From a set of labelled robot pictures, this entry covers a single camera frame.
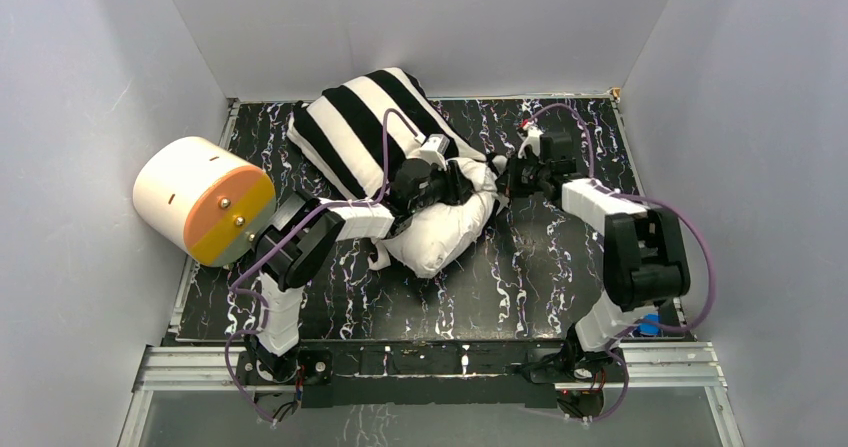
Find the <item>white pillow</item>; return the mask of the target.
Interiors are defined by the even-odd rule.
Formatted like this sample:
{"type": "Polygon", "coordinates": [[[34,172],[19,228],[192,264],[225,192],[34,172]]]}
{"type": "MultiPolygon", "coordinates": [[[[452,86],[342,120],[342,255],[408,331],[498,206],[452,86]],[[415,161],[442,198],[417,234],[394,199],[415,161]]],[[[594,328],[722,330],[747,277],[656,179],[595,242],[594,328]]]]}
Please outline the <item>white pillow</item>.
{"type": "Polygon", "coordinates": [[[503,209],[496,179],[505,158],[498,155],[494,165],[469,158],[457,163],[472,183],[471,197],[462,205],[435,203],[414,214],[411,225],[399,235],[375,241],[375,252],[368,258],[370,270],[382,270],[396,260],[418,278],[433,278],[464,253],[503,209]]]}

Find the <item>black white striped pillowcase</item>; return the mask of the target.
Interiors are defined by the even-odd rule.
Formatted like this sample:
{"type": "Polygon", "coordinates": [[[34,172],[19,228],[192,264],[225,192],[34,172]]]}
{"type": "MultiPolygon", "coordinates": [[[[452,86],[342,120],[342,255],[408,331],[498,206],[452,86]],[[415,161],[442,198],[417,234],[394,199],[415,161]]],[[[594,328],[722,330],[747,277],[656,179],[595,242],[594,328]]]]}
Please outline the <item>black white striped pillowcase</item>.
{"type": "Polygon", "coordinates": [[[426,98],[418,80],[397,67],[326,89],[311,103],[297,103],[287,137],[343,198],[374,198],[383,181],[382,120],[389,109],[401,113],[388,123],[390,177],[432,134],[451,139],[448,159],[480,158],[426,98]]]}

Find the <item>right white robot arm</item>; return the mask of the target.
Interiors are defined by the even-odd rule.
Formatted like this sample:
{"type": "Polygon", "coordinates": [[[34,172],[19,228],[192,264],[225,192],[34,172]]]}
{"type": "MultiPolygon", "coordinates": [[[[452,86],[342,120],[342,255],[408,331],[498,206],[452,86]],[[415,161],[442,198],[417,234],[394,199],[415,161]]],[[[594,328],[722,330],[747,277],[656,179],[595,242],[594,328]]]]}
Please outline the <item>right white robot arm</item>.
{"type": "Polygon", "coordinates": [[[570,336],[578,344],[563,354],[565,372],[587,381],[603,366],[601,351],[613,346],[625,329],[689,291],[680,219],[668,208],[647,206],[581,175],[570,133],[545,132],[530,117],[520,134],[521,147],[507,162],[505,194],[540,193],[602,240],[603,289],[572,329],[570,336]]]}

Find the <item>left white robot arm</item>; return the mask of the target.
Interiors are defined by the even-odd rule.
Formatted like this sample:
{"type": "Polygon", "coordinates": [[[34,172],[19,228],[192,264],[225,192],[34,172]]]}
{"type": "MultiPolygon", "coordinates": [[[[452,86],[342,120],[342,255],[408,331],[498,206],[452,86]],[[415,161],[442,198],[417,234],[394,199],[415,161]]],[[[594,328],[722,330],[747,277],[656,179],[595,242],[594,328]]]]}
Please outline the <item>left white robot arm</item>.
{"type": "Polygon", "coordinates": [[[400,164],[376,199],[331,200],[296,194],[287,199],[253,243],[263,317],[252,340],[260,370],[275,383],[294,378],[299,358],[300,304],[314,278],[340,241],[402,237],[429,207],[461,205],[474,193],[456,159],[410,158],[400,164]]]}

